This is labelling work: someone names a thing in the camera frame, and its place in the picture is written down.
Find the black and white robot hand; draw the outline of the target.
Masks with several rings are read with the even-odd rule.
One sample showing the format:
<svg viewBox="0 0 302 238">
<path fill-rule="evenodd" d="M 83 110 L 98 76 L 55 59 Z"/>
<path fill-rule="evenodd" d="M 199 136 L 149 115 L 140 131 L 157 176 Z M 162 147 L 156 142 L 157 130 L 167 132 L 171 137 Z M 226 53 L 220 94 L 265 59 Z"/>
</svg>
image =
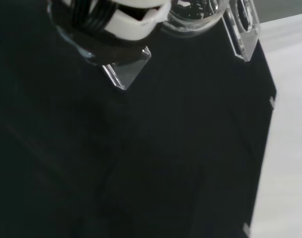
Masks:
<svg viewBox="0 0 302 238">
<path fill-rule="evenodd" d="M 50 0 L 48 14 L 73 38 L 131 44 L 165 22 L 171 6 L 170 0 Z"/>
</svg>

